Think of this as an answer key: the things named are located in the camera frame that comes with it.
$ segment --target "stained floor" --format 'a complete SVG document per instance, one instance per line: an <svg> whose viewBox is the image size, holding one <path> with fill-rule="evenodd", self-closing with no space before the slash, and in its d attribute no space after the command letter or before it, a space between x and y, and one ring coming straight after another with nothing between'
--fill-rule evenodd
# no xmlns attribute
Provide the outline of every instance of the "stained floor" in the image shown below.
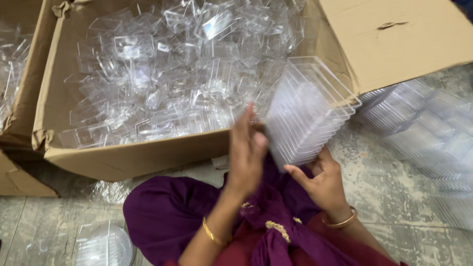
<svg viewBox="0 0 473 266"><path fill-rule="evenodd" d="M472 73L473 66L464 65L424 79L432 86L470 97ZM473 265L473 233L445 223L429 198L435 188L428 178L396 160L355 119L328 145L342 165L349 203L358 209L360 220L396 260L411 266ZM91 202L89 185L94 180L44 163L30 162L25 167L42 181L54 183L62 198L0 197L0 266L72 266L80 225L123 219L120 204L95 199ZM221 186L224 172L215 170L209 160L136 177L131 186L158 174L189 176ZM28 245L39 240L50 252L39 255L26 251ZM137 250L133 265L150 264Z"/></svg>

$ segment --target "dark mark on cardboard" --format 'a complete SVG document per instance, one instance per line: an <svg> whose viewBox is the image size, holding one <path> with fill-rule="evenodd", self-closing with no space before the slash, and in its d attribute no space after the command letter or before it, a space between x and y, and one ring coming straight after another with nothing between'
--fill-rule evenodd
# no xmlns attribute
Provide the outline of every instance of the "dark mark on cardboard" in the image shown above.
<svg viewBox="0 0 473 266"><path fill-rule="evenodd" d="M384 23L383 25L381 25L381 27L378 27L378 30L385 30L385 29L390 28L394 25L404 25L406 23L407 22L398 22L398 23L388 22L388 23Z"/></svg>

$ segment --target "woman's right hand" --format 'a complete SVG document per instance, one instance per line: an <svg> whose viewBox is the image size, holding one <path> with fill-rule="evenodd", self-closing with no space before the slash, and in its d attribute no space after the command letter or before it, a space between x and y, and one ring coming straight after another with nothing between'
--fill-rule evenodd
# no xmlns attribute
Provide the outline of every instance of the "woman's right hand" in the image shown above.
<svg viewBox="0 0 473 266"><path fill-rule="evenodd" d="M284 169L307 191L310 198L332 220L333 223L346 221L351 209L343 190L340 164L330 154L327 146L320 151L315 161L307 165L314 179L309 179L296 166L285 165Z"/></svg>

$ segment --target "woman's hand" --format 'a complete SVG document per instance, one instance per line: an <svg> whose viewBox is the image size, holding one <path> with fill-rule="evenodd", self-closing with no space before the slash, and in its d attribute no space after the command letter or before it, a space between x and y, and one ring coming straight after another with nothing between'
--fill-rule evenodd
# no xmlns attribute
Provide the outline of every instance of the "woman's hand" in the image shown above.
<svg viewBox="0 0 473 266"><path fill-rule="evenodd" d="M226 188L243 199L255 192L260 184L268 150L267 138L250 126L253 117L253 104L250 103L230 131L230 174Z"/></svg>
<svg viewBox="0 0 473 266"><path fill-rule="evenodd" d="M327 146L320 151L317 159L308 164L314 179L309 179L296 166L285 165L284 169L307 191L310 198L324 210L334 223L347 220L351 209L343 191L340 164L336 162Z"/></svg>

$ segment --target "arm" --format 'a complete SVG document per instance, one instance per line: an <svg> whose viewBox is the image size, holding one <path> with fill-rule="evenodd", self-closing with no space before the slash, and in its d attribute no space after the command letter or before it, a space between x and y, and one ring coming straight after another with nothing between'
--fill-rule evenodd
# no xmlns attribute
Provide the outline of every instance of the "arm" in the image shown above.
<svg viewBox="0 0 473 266"><path fill-rule="evenodd" d="M352 213L343 190L340 164L332 158L326 146L308 167L312 170L314 179L309 179L296 166L285 165L284 169L307 191L312 201L327 214L332 223L341 223L350 218ZM339 230L394 261L358 219Z"/></svg>
<svg viewBox="0 0 473 266"><path fill-rule="evenodd" d="M241 204L257 189L261 181L268 140L249 126L254 116L252 110L253 105L250 104L230 132L228 183L206 218L210 232L221 242L229 241ZM212 265L223 248L211 240L201 226L179 258L179 265Z"/></svg>

